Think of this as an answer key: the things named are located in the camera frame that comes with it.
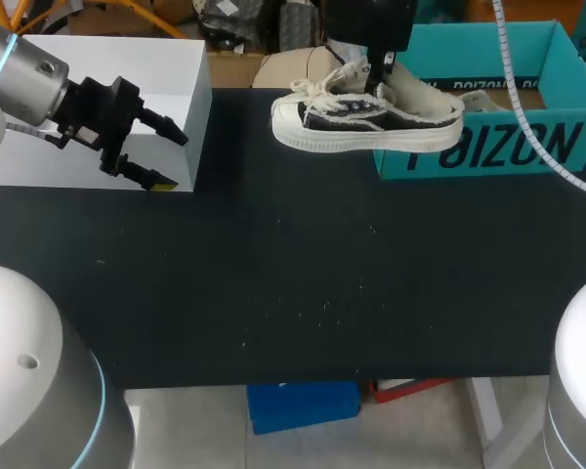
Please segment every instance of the shoe tongue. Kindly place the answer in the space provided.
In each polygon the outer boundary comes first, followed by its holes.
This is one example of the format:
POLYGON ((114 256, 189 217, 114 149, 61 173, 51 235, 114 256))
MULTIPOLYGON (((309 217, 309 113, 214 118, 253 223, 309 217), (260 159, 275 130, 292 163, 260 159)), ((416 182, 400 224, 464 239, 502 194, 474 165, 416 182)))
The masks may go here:
POLYGON ((367 57, 361 57, 331 72, 324 78, 324 82, 328 91, 360 94, 364 93, 368 76, 367 57))
POLYGON ((386 100, 389 103, 393 103, 396 98, 395 91, 386 83, 380 83, 373 91, 373 96, 380 100, 386 100))

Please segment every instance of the shoelace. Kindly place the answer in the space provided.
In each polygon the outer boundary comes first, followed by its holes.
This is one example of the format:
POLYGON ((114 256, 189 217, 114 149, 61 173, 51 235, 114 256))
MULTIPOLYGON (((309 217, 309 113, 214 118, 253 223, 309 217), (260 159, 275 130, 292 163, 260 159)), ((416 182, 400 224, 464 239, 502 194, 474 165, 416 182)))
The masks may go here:
POLYGON ((291 83, 293 94, 278 98, 273 102, 272 114, 278 105, 304 103, 307 107, 312 107, 321 113, 327 113, 335 110, 347 109, 345 105, 339 103, 336 96, 325 89, 326 80, 319 83, 312 83, 306 78, 295 80, 291 83))

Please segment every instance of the black table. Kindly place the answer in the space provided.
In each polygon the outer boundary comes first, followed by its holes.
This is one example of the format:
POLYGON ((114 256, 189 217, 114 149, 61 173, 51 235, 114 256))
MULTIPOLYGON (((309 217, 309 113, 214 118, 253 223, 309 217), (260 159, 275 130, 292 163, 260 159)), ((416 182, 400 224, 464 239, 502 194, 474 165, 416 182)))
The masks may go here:
POLYGON ((280 146, 278 94, 214 92, 193 194, 0 188, 0 265, 126 388, 547 373, 586 195, 380 181, 370 152, 280 146))

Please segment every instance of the shoe box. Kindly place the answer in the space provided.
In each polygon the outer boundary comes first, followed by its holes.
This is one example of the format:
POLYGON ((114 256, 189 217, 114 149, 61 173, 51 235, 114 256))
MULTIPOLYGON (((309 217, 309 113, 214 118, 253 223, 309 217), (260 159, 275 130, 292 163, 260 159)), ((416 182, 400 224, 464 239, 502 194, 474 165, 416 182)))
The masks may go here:
MULTIPOLYGON (((525 115, 569 171, 586 166, 586 63, 555 21, 508 24, 525 115)), ((463 94, 484 89, 510 108, 495 23, 415 25, 399 59, 423 81, 463 94)), ((375 150, 382 179, 420 179, 549 172, 511 110, 467 112, 458 145, 437 153, 375 150)))

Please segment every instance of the black canvas sneaker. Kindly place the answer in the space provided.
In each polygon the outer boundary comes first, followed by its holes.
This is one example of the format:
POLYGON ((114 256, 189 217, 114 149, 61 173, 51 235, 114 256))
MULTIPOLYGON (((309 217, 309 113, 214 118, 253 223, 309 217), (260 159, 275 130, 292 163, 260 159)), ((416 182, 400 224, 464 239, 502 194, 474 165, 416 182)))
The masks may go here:
POLYGON ((362 58, 319 83, 294 81, 294 93, 273 102, 273 134, 291 148, 318 153, 432 152, 458 143, 465 108, 459 98, 423 83, 399 63, 371 96, 364 93, 368 74, 362 58))

